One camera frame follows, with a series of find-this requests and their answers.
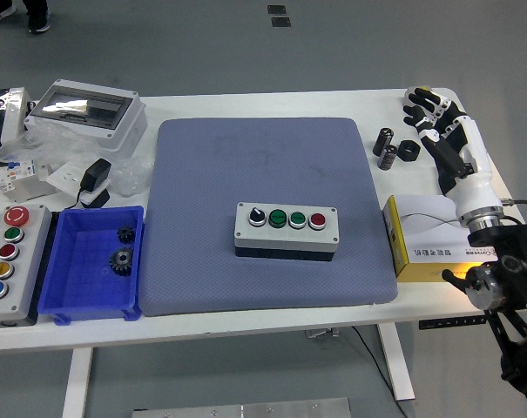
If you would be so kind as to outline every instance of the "transparent cover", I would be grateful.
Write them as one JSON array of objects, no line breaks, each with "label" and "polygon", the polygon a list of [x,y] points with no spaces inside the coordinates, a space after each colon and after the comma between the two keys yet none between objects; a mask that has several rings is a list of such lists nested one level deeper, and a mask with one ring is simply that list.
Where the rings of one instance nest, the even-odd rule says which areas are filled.
[{"label": "transparent cover", "polygon": [[114,130],[131,102],[130,98],[57,87],[49,91],[31,115]]}]

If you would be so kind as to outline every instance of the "white table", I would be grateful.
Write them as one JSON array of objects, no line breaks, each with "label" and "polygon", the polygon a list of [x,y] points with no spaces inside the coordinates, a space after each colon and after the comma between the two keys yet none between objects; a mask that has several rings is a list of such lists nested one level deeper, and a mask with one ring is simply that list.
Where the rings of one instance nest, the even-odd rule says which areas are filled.
[{"label": "white table", "polygon": [[[452,91],[439,91],[456,99]],[[439,194],[433,159],[425,150],[422,150],[414,163],[403,163],[399,159],[386,172],[376,166],[377,157],[371,149],[382,127],[390,127],[395,131],[394,144],[403,139],[417,140],[414,128],[402,122],[403,94],[404,90],[384,90],[142,98],[147,105],[145,112],[148,127],[135,155],[155,158],[157,132],[161,123],[168,119],[352,118],[358,126],[368,154],[381,206],[391,194]],[[492,184],[500,198],[510,197],[495,167]],[[112,199],[106,206],[142,205],[147,208],[148,193],[144,191],[127,199],[112,193]],[[62,193],[36,199],[36,202],[46,204],[51,211],[60,211],[74,203]],[[0,193],[0,213],[9,203]],[[514,210],[509,211],[509,214],[521,219],[518,210],[515,207],[512,209]],[[394,362],[400,362],[401,358],[397,355],[402,355],[402,351],[399,350],[398,337],[393,337],[394,322],[479,314],[466,296],[448,283],[402,283],[399,284],[398,291],[397,298],[392,302],[373,306],[195,313],[142,317],[134,322],[121,319],[90,320],[76,321],[68,327],[58,327],[50,318],[39,317],[33,327],[0,329],[0,353],[75,349],[66,397],[69,403],[66,402],[64,416],[80,416],[73,414],[84,406],[93,347],[384,324],[380,327],[380,333],[386,352],[396,354],[395,358],[391,358]]]}]

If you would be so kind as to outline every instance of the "red button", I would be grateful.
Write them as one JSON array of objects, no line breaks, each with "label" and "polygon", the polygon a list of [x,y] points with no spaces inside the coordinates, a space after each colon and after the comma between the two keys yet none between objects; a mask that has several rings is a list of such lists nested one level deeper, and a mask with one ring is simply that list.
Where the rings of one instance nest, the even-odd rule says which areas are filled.
[{"label": "red button", "polygon": [[325,227],[325,216],[321,213],[314,213],[309,217],[309,226],[315,231],[320,231]]},{"label": "red button", "polygon": [[23,206],[13,206],[3,215],[3,221],[9,226],[21,226],[29,220],[29,211]]},{"label": "red button", "polygon": [[6,244],[0,248],[0,258],[2,260],[13,260],[19,255],[19,248],[13,244]]}]

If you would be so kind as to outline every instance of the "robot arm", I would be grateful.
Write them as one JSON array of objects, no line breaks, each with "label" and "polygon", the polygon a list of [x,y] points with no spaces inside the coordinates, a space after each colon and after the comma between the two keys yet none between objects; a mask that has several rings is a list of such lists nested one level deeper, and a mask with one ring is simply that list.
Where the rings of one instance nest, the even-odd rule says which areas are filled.
[{"label": "robot arm", "polygon": [[472,232],[499,225],[503,205],[491,187],[491,165],[476,125],[457,104],[433,91],[409,94],[404,119],[436,162],[442,193],[453,200],[461,225]]},{"label": "robot arm", "polygon": [[[464,279],[450,270],[443,271],[443,279],[484,310],[502,351],[501,377],[527,398],[527,324],[517,313],[527,311],[527,225],[501,224],[503,203],[491,188],[490,160],[474,120],[433,91],[418,88],[408,98],[413,105],[404,106],[409,115],[404,121],[416,128],[434,158],[439,186],[455,202],[461,225],[469,228],[469,243],[493,246],[497,254],[497,262],[472,267]],[[509,338],[499,314],[520,341]]]}]

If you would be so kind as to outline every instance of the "blue plastic bin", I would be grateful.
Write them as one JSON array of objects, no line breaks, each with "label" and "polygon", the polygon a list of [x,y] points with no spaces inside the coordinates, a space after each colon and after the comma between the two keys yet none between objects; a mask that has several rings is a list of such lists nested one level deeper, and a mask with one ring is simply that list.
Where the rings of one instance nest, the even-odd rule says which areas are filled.
[{"label": "blue plastic bin", "polygon": [[[132,226],[135,240],[122,244],[117,230]],[[44,278],[38,312],[57,325],[73,320],[124,318],[137,320],[139,253],[143,207],[70,209],[60,213],[56,238]],[[132,274],[120,276],[110,267],[114,251],[133,248]]]}]

